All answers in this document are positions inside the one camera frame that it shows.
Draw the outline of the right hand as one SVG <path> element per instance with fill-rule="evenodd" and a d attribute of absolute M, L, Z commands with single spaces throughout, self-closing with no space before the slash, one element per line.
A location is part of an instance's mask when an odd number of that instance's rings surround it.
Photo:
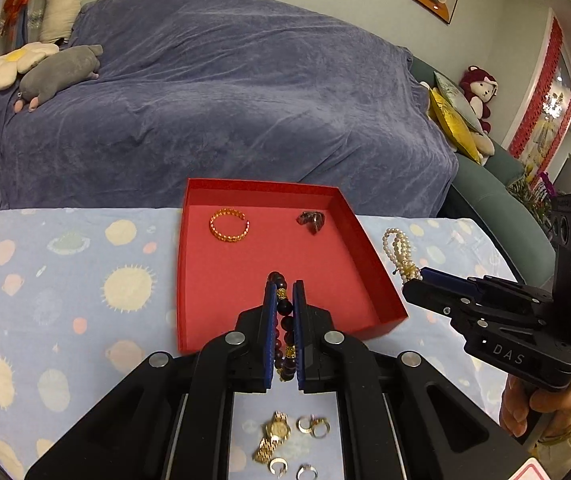
<path fill-rule="evenodd" d="M 563 391 L 537 389 L 526 392 L 526 382 L 509 375 L 503 389 L 499 424 L 512 437 L 522 437 L 527 429 L 530 412 L 552 414 L 543 436 L 558 437 L 571 429 L 571 384 Z"/>

